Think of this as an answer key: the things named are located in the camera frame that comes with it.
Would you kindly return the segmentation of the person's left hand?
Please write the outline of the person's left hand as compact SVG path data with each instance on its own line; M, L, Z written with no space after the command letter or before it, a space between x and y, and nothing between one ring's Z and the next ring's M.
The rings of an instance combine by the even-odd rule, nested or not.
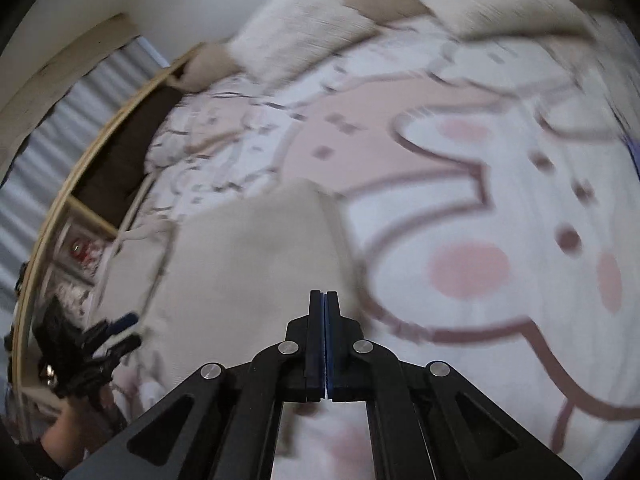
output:
M40 437L43 453L55 464L56 475L77 467L87 452L94 453L114 437L117 406L110 386L100 390L101 408L94 408L88 398L71 396L64 401L55 423Z

